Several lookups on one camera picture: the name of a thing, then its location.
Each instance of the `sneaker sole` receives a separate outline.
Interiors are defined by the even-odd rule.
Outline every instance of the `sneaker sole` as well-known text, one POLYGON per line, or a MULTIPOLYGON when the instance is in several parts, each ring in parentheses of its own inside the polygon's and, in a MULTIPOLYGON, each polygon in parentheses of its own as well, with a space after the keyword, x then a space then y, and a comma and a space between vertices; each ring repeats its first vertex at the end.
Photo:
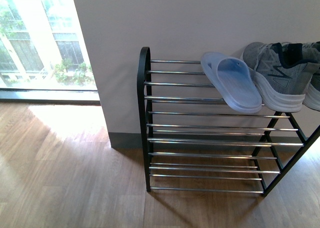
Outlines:
POLYGON ((305 99, 305 94, 291 95, 282 94, 275 91, 267 79, 260 73, 254 73, 253 80, 264 104, 271 110, 278 112, 299 112, 302 109, 302 104, 305 99))
POLYGON ((320 111, 320 92, 312 84, 308 88, 303 104, 308 108, 320 111))

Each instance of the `metal rod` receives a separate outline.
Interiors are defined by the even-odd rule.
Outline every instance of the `metal rod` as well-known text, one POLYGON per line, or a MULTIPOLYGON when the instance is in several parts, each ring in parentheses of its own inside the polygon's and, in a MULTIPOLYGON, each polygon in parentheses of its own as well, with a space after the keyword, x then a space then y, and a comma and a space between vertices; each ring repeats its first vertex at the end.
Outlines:
POLYGON ((254 173, 254 174, 279 174, 277 171, 258 171, 258 170, 224 170, 224 169, 205 169, 205 168, 181 168, 181 167, 149 167, 150 170, 170 170, 170 171, 191 171, 191 172, 231 172, 231 173, 254 173))
POLYGON ((157 101, 189 101, 189 102, 205 102, 205 103, 225 103, 223 98, 198 98, 198 97, 158 97, 145 96, 145 100, 157 101))
POLYGON ((203 135, 224 135, 224 136, 263 136, 263 133, 236 133, 236 132, 195 132, 195 131, 178 131, 178 130, 153 130, 160 133, 181 133, 181 134, 203 134, 203 135))
POLYGON ((215 87, 212 84, 145 82, 146 86, 215 87))
POLYGON ((221 179, 221 180, 245 180, 245 181, 260 181, 260 180, 261 180, 261 178, 182 176, 182 175, 161 175, 161 174, 150 174, 150 176, 151 176, 151 177, 170 177, 170 178, 199 178, 199 179, 221 179))
POLYGON ((151 187, 152 190, 174 190, 174 191, 191 191, 191 192, 231 192, 231 193, 255 193, 263 194, 260 191, 241 191, 241 190, 213 190, 213 189, 192 189, 192 188, 169 188, 169 187, 151 187))
POLYGON ((275 160, 275 157, 257 157, 247 155, 218 155, 218 154, 196 154, 196 153, 173 153, 173 152, 152 152, 150 156, 173 156, 173 157, 205 157, 205 158, 226 158, 226 159, 260 159, 275 160))
POLYGON ((186 167, 228 167, 228 168, 257 168, 256 166, 227 166, 227 165, 203 165, 203 164, 179 164, 179 163, 150 163, 156 166, 186 166, 186 167))
POLYGON ((152 100, 152 103, 175 103, 175 104, 194 104, 194 105, 226 105, 225 102, 207 101, 173 101, 173 100, 152 100))
POLYGON ((184 115, 184 116, 219 116, 219 117, 253 117, 253 118, 289 118, 290 116, 275 115, 247 115, 247 114, 219 114, 219 113, 203 113, 203 112, 150 112, 154 115, 184 115))
POLYGON ((150 60, 151 63, 182 63, 182 64, 200 64, 200 61, 180 61, 180 60, 150 60))
POLYGON ((175 74, 175 75, 205 75, 204 72, 183 72, 183 71, 147 71, 147 74, 175 74))
POLYGON ((174 138, 148 138, 152 143, 182 143, 182 144, 203 144, 203 145, 218 145, 218 146, 303 146, 302 143, 286 143, 286 142, 233 142, 233 141, 217 141, 217 140, 193 140, 193 139, 174 139, 174 138))
POLYGON ((271 127, 224 127, 224 126, 200 126, 200 125, 169 125, 169 124, 147 124, 148 127, 175 127, 175 128, 197 128, 197 129, 241 129, 241 130, 264 130, 295 132, 296 128, 271 128, 271 127))

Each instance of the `clear plastic slide sandal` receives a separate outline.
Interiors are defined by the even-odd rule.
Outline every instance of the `clear plastic slide sandal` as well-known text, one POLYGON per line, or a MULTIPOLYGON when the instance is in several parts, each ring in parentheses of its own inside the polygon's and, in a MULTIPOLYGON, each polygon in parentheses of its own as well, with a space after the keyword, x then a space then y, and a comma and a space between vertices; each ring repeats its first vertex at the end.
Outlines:
POLYGON ((201 65, 229 107, 241 113, 261 110, 261 96, 243 61, 219 52, 207 52, 201 58, 201 65))

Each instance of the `shoe rack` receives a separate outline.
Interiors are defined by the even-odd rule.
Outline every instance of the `shoe rack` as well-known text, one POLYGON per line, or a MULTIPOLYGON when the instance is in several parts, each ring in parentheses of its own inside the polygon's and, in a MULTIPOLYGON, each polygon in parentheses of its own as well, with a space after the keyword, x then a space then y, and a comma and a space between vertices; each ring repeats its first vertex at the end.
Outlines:
POLYGON ((318 126, 307 138, 291 113, 241 114, 232 111, 221 96, 190 97, 189 89, 216 91, 210 82, 192 82, 201 76, 206 79, 199 69, 200 62, 151 60, 150 55, 149 47, 141 49, 137 73, 148 192, 234 192, 265 197, 320 135, 318 126), (182 71, 181 66, 190 69, 182 71), (209 120, 209 124, 194 123, 209 120), (286 120, 289 127, 279 127, 283 123, 280 120, 286 120), (290 135, 274 136, 278 132, 290 135), (278 155, 283 151, 292 155, 289 158, 278 155))

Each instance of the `sneaker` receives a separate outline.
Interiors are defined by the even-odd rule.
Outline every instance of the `sneaker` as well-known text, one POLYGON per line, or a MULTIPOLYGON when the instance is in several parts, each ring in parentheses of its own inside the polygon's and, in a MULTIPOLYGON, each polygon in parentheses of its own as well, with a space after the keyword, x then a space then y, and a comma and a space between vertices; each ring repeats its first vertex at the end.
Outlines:
POLYGON ((268 108, 301 110, 311 77, 319 69, 316 60, 302 55, 301 43, 254 42, 244 49, 241 58, 253 70, 253 81, 268 108))
MULTIPOLYGON (((302 54, 304 58, 315 59, 320 63, 320 42, 303 44, 302 54)), ((320 111, 320 67, 312 76, 303 104, 313 110, 320 111)))

